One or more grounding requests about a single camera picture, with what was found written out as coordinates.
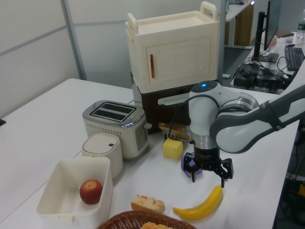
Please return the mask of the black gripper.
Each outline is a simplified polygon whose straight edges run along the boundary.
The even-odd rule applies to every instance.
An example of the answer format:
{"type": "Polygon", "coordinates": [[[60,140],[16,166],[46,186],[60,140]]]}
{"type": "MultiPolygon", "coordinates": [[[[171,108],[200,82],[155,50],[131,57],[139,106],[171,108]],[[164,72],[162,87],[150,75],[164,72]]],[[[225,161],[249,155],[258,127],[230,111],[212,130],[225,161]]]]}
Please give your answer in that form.
{"type": "Polygon", "coordinates": [[[200,149],[194,147],[194,152],[187,152],[182,156],[182,171],[192,180],[196,181],[196,176],[202,174],[202,170],[213,171],[221,178],[221,187],[225,182],[233,178],[233,161],[231,158],[220,159],[220,150],[200,149]]]}

